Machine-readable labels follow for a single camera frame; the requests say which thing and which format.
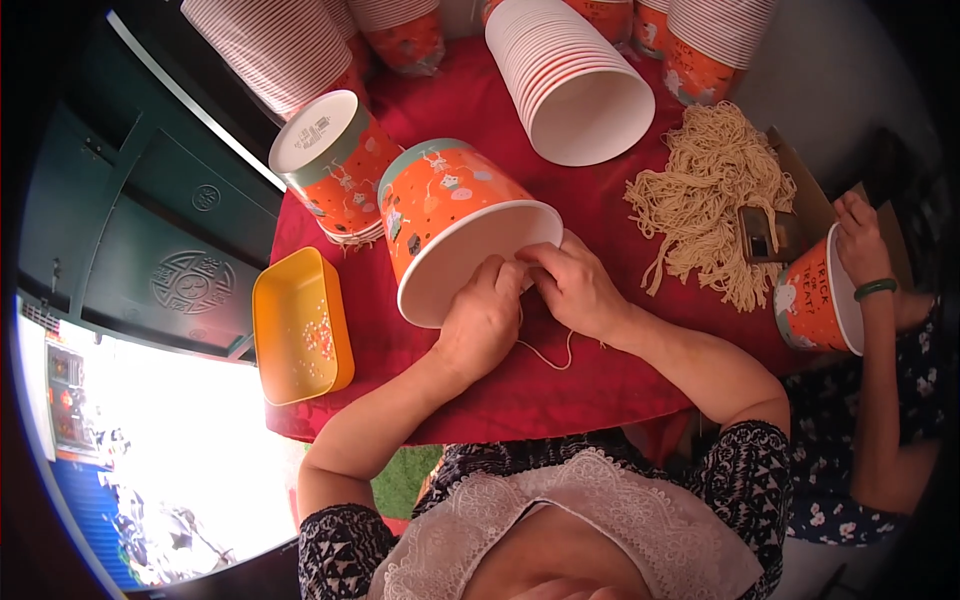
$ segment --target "door panel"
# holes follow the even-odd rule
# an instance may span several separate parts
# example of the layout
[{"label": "door panel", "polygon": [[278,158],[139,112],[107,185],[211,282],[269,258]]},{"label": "door panel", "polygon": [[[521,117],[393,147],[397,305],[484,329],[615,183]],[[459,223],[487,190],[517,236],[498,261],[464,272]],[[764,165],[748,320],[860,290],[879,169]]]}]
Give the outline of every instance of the door panel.
[{"label": "door panel", "polygon": [[[102,193],[113,167],[96,153],[96,148],[103,151],[105,146],[69,108],[57,106],[27,193],[19,285],[64,313],[78,303],[77,290],[89,269],[84,244],[100,235],[113,204]],[[51,289],[55,260],[59,262],[56,294]]]},{"label": "door panel", "polygon": [[252,287],[281,199],[105,20],[40,149],[21,292],[95,331],[252,360]]},{"label": "door panel", "polygon": [[181,348],[200,342],[227,356],[252,334],[248,291],[257,275],[121,196],[93,261],[84,314],[103,326],[135,325],[155,343],[175,336]]},{"label": "door panel", "polygon": [[155,130],[125,187],[133,186],[178,217],[246,253],[260,267],[269,260],[276,216]]}]

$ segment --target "white lace collar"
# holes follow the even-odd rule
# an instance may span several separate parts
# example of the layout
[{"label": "white lace collar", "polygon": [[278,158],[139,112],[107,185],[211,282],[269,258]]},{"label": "white lace collar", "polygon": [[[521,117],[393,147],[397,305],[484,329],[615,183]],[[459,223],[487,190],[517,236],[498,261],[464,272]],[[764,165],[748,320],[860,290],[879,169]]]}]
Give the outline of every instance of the white lace collar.
[{"label": "white lace collar", "polygon": [[657,598],[733,600],[763,573],[747,544],[698,497],[589,448],[556,467],[465,477],[410,522],[374,572],[368,600],[459,600],[484,555],[538,501],[613,540]]}]

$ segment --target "hand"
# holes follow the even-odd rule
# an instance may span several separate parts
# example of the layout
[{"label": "hand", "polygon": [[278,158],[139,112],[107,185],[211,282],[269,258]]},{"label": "hand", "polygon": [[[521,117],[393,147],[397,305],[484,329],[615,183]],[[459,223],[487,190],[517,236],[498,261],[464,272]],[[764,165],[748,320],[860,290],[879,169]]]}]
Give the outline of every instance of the hand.
[{"label": "hand", "polygon": [[530,270],[530,278],[554,318],[577,333],[604,342],[627,319],[631,305],[613,287],[600,259],[569,229],[559,248],[534,244],[521,248],[516,258],[542,265]]},{"label": "hand", "polygon": [[499,365],[520,329],[520,293],[526,269],[488,256],[453,297],[440,339],[430,350],[465,390]]},{"label": "hand", "polygon": [[837,255],[855,287],[892,277],[887,245],[880,237],[876,211],[855,192],[847,192],[833,203],[840,228]]}]

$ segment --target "barcode label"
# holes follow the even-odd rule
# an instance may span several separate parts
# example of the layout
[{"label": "barcode label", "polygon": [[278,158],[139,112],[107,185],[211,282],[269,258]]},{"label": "barcode label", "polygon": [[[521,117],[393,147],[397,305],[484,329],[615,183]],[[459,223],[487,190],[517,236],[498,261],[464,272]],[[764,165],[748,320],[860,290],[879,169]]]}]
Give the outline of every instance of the barcode label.
[{"label": "barcode label", "polygon": [[316,123],[307,125],[300,130],[297,136],[299,139],[294,146],[301,150],[309,150],[311,146],[319,142],[324,137],[324,130],[330,124],[330,117],[320,117]]}]

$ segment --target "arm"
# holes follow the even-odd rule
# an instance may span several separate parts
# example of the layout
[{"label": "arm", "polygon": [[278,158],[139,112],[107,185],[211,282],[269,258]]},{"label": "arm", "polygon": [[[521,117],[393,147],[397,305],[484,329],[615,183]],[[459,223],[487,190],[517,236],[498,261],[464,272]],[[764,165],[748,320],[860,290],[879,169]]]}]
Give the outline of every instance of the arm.
[{"label": "arm", "polygon": [[300,464],[300,514],[310,516],[346,503],[376,509],[370,481],[427,417],[465,389],[430,350],[395,379],[334,415]]},{"label": "arm", "polygon": [[753,356],[702,331],[668,323],[630,305],[604,342],[646,361],[721,430],[765,420],[790,435],[790,406],[780,382]]},{"label": "arm", "polygon": [[[853,192],[834,206],[841,224],[837,253],[853,285],[891,277],[874,210]],[[860,302],[863,384],[853,436],[851,496],[881,511],[913,512],[940,448],[935,441],[900,447],[897,329],[922,321],[931,304],[930,296],[890,291],[875,292]]]},{"label": "arm", "polygon": [[530,277],[562,324],[642,358],[724,428],[758,419],[789,436],[790,407],[772,374],[729,342],[626,302],[600,260],[572,232],[564,233],[559,248],[537,244],[516,257],[542,265]]},{"label": "arm", "polygon": [[370,481],[427,417],[492,371],[513,347],[524,275],[516,262],[485,260],[454,298],[437,344],[326,424],[300,464],[302,517],[336,504],[376,509]]}]

